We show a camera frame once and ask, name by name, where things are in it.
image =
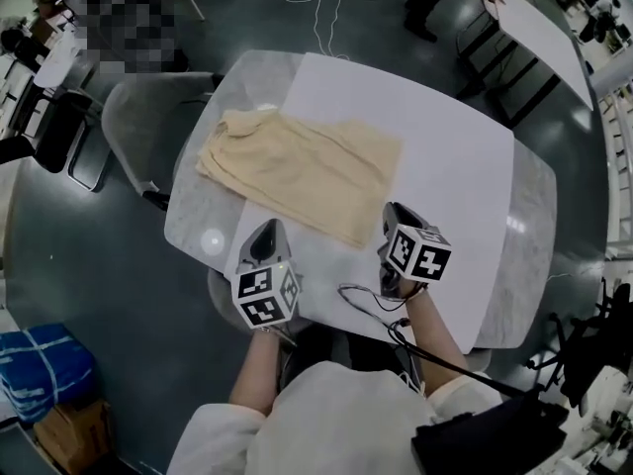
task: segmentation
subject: blue bag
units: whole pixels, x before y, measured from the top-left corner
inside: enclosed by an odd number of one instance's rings
[[[20,420],[90,392],[94,358],[61,324],[0,334],[0,387]]]

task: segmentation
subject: marble table top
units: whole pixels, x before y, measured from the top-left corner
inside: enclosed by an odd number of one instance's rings
[[[226,109],[281,107],[303,56],[251,50],[226,75],[189,138],[178,167],[165,221],[165,237],[215,269],[225,268],[244,198],[195,170],[198,152]],[[476,346],[522,344],[549,274],[556,229],[556,177],[514,141],[514,168],[506,233],[497,280]],[[207,242],[215,245],[209,251]]]

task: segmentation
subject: cable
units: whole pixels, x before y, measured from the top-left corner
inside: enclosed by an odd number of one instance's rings
[[[363,287],[362,285],[357,285],[355,283],[341,283],[338,285],[338,288],[336,289],[336,291],[338,292],[338,295],[342,297],[346,303],[353,306],[357,310],[361,310],[363,313],[376,317],[380,321],[380,323],[386,327],[387,325],[382,321],[382,319],[380,319],[378,316],[374,316],[373,314],[367,312],[364,308],[359,307],[358,305],[354,304],[343,292],[346,290],[359,290],[361,292],[368,292],[369,294],[372,295],[372,297],[374,298],[374,301],[376,301],[376,304],[379,306],[381,310],[383,310],[384,312],[390,313],[401,308],[409,299],[412,299],[413,297],[415,297],[423,288],[424,288],[424,284],[416,283],[415,286],[413,287],[413,290],[407,296],[404,296],[403,298],[382,296],[381,294],[377,294],[376,292],[374,292],[372,289],[368,287]],[[378,298],[384,299],[385,301],[390,301],[392,303],[399,302],[399,304],[395,308],[385,308],[385,306],[378,300]]]
[[[456,371],[457,373],[461,373],[462,375],[469,376],[473,378],[474,380],[477,380],[478,382],[488,385],[489,387],[495,389],[496,391],[502,394],[505,394],[508,397],[522,396],[525,394],[525,392],[515,389],[514,387],[505,385],[501,382],[497,382],[491,378],[483,377],[481,375],[478,375],[477,373],[473,373],[472,371],[469,371],[467,369],[451,364],[450,362],[447,362],[444,359],[437,357],[436,355],[433,355],[432,353],[427,352],[426,350],[422,350],[421,348],[419,348],[418,346],[412,343],[409,343],[407,339],[405,338],[405,336],[399,331],[400,327],[408,326],[408,325],[410,325],[409,319],[400,319],[399,321],[391,323],[387,327],[389,337],[396,344],[403,347],[407,352],[412,353],[413,355],[417,355],[418,357],[428,360],[429,362],[433,362],[434,364],[437,364],[439,366],[445,367],[446,369],[450,369],[452,371]]]
[[[307,3],[307,2],[312,2],[313,0],[286,0],[286,2],[289,2],[291,4],[303,4],[303,3]],[[325,50],[323,49],[323,45],[320,41],[320,35],[318,34],[318,30],[317,30],[317,26],[318,26],[318,9],[320,8],[320,0],[316,0],[316,9],[315,9],[315,25],[313,26],[313,32],[316,35],[316,40],[318,41],[318,48],[320,49],[320,52],[323,54],[323,56],[332,56],[334,58],[342,58],[342,59],[347,59],[349,60],[349,56],[347,56],[346,54],[337,54],[335,55],[332,52],[332,40],[334,39],[334,24],[336,23],[336,21],[338,21],[338,8],[340,7],[340,2],[341,0],[338,0],[338,3],[336,4],[336,9],[334,11],[334,21],[332,21],[330,27],[329,27],[329,41],[327,42],[327,49],[329,50],[329,54],[327,52],[325,52]]]

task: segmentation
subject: white sheet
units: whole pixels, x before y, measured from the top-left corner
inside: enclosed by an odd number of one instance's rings
[[[513,134],[476,110],[412,81],[371,67],[306,54],[282,111],[336,123],[356,118],[404,142],[392,195],[440,228],[453,245],[441,283],[431,295],[463,352],[477,338],[497,276],[512,182]],[[242,243],[270,218],[284,222],[297,271],[305,275],[303,317],[336,328],[389,339],[370,317],[342,301],[336,286],[354,282],[379,291],[381,220],[363,250],[317,233],[247,202],[225,269],[234,273]],[[386,320],[369,295],[354,296]]]
[[[548,65],[593,110],[581,60],[572,40],[526,0],[503,1],[505,5],[497,4],[501,29]]]

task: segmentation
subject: white shirt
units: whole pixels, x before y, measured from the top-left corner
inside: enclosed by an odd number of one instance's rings
[[[167,475],[417,475],[416,428],[500,403],[466,376],[425,399],[390,371],[322,362],[284,389],[268,418],[235,405],[198,409]]]
[[[600,2],[595,6],[595,8],[597,9],[598,14],[608,12],[611,16],[613,16],[613,19],[619,18],[620,16],[619,10],[611,2]]]

